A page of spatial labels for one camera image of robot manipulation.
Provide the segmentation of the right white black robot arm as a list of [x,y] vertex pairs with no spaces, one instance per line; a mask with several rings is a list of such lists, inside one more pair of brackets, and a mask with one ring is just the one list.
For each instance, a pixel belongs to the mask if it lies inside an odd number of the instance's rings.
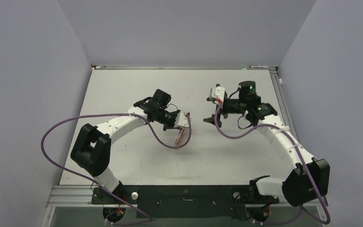
[[256,93],[254,81],[240,82],[236,92],[238,98],[233,99],[220,84],[212,87],[207,101],[216,104],[216,112],[203,121],[215,125],[220,131],[221,117],[239,114],[249,121],[252,127],[239,136],[230,136],[223,131],[220,133],[227,138],[238,139],[258,131],[291,170],[286,178],[265,175],[252,179],[248,189],[249,198],[253,202],[261,202],[267,196],[283,197],[290,205],[297,207],[326,196],[330,175],[329,163],[325,159],[316,158],[298,142],[275,108],[262,102]]

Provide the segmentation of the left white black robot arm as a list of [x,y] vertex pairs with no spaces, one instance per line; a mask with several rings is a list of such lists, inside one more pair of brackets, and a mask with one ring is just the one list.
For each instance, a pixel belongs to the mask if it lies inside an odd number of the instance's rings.
[[164,131],[189,128],[186,113],[167,111],[170,101],[170,94],[157,89],[152,97],[137,101],[125,113],[98,125],[87,123],[81,127],[70,157],[105,188],[103,196],[109,203],[117,203],[122,197],[122,184],[109,167],[114,142],[151,122],[162,124]]

